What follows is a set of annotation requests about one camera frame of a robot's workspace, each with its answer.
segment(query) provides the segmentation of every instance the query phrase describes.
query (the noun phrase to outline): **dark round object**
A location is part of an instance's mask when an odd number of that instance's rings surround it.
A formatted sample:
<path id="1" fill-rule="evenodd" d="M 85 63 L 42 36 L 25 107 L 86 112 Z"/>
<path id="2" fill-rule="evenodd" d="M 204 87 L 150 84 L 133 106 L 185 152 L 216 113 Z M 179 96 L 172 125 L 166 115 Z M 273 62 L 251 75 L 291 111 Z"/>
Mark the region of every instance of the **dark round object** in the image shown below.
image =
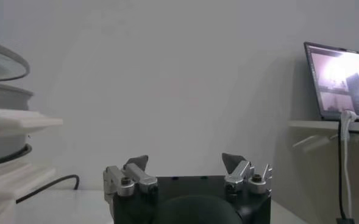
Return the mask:
<path id="1" fill-rule="evenodd" d="M 130 178 L 129 177 L 122 177 L 121 178 L 121 185 L 129 185 L 130 184 Z"/>
<path id="2" fill-rule="evenodd" d="M 255 183 L 260 183 L 262 182 L 262 176 L 259 174 L 255 174 L 254 176 L 252 176 L 252 181 Z"/>
<path id="3" fill-rule="evenodd" d="M 243 224 L 232 205 L 221 198 L 193 195 L 160 205 L 152 224 Z"/>
<path id="4" fill-rule="evenodd" d="M 18 159 L 18 158 L 28 154 L 31 151 L 32 151 L 32 147 L 29 144 L 26 144 L 25 147 L 23 147 L 21 150 L 15 152 L 13 154 L 3 156 L 2 158 L 0 158 L 0 164 L 9 162 L 14 159 Z"/>

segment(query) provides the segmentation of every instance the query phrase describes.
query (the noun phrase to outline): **laptop screen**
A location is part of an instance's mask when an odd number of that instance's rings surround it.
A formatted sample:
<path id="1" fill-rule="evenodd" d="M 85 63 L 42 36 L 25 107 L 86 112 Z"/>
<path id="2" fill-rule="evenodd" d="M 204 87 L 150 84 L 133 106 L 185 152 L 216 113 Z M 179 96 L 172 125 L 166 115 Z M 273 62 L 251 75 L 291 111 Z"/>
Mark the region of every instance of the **laptop screen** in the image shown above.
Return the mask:
<path id="1" fill-rule="evenodd" d="M 323 119 L 339 119 L 340 112 L 359 115 L 359 52 L 305 43 Z"/>

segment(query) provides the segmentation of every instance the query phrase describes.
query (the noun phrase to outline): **white table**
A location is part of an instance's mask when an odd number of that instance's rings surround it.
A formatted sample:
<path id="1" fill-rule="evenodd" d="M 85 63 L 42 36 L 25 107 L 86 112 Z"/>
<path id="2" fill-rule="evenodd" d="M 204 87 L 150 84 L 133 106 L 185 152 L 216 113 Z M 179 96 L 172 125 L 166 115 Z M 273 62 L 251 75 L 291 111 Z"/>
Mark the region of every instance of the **white table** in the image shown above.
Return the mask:
<path id="1" fill-rule="evenodd" d="M 276 202 L 272 224 L 306 224 Z M 47 190 L 16 206 L 16 224 L 113 224 L 102 191 Z"/>

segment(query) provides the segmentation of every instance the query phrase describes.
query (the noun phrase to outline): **white wall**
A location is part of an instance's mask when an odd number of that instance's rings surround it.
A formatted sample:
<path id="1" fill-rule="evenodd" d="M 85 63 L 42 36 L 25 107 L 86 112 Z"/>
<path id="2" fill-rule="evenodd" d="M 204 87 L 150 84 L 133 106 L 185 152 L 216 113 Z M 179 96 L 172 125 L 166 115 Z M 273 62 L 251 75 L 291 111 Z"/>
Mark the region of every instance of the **white wall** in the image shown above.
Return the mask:
<path id="1" fill-rule="evenodd" d="M 317 116 L 307 40 L 359 50 L 359 1 L 0 1 L 0 43 L 32 67 L 10 84 L 65 120 L 33 135 L 32 161 L 96 189 L 131 156 L 148 154 L 154 175 L 208 175 L 225 172 L 221 152 L 238 153 L 275 165 L 278 202 L 330 223 L 336 151 L 297 155 L 286 126 Z"/>

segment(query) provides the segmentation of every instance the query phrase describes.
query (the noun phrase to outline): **white cable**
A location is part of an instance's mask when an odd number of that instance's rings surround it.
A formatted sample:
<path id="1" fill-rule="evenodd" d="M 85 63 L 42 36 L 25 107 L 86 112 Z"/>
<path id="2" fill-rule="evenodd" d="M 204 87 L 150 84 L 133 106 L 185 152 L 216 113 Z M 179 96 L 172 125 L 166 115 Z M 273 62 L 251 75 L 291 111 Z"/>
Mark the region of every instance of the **white cable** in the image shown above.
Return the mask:
<path id="1" fill-rule="evenodd" d="M 346 134 L 345 136 L 348 135 L 349 132 L 349 125 L 350 125 L 350 119 L 347 120 L 346 125 Z M 348 202 L 348 208 L 349 208 L 349 217 L 352 218 L 352 199 L 351 199 L 351 186 L 350 186 L 350 178 L 349 178 L 349 169 L 347 166 L 348 163 L 348 159 L 349 159 L 349 154 L 348 154 L 348 139 L 346 138 L 344 140 L 344 176 L 346 179 L 346 187 L 347 187 L 347 202 Z"/>

